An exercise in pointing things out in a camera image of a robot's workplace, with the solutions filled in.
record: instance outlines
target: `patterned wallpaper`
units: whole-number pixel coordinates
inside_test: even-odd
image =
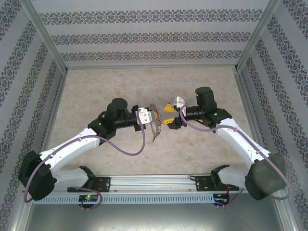
[[[286,160],[301,230],[308,230],[307,19],[304,0],[282,0],[242,70],[266,147]]]
[[[236,64],[267,3],[33,1],[66,65],[78,68]]]
[[[62,79],[18,0],[0,1],[0,231],[21,195],[24,155],[39,151]]]

